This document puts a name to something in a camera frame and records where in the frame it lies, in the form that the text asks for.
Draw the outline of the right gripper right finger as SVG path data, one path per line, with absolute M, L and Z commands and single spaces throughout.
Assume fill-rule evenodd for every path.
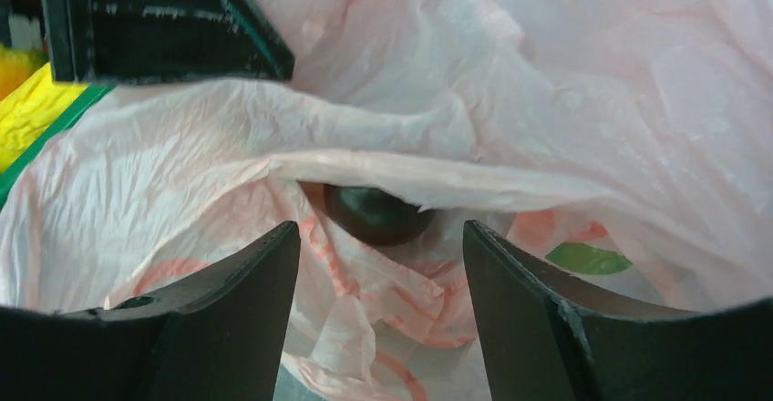
M 463 258 L 495 400 L 769 400 L 772 302 L 697 313 L 565 272 L 479 221 Z

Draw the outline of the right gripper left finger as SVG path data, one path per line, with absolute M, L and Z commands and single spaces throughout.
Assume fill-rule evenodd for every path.
M 299 267 L 286 221 L 117 307 L 1 311 L 4 400 L 270 400 Z

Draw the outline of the dark brown fake plum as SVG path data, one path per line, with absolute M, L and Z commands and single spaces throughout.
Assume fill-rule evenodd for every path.
M 377 188 L 325 184 L 323 199 L 332 221 L 371 246 L 393 247 L 412 242 L 436 216 L 433 210 L 423 211 Z

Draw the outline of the pink plastic bag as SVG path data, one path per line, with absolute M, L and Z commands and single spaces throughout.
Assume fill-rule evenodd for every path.
M 489 400 L 461 231 L 711 311 L 772 293 L 772 0 L 255 0 L 280 85 L 118 87 L 21 173 L 1 301 L 115 305 L 296 221 L 282 365 L 330 400 Z M 436 212 L 371 246 L 323 186 Z

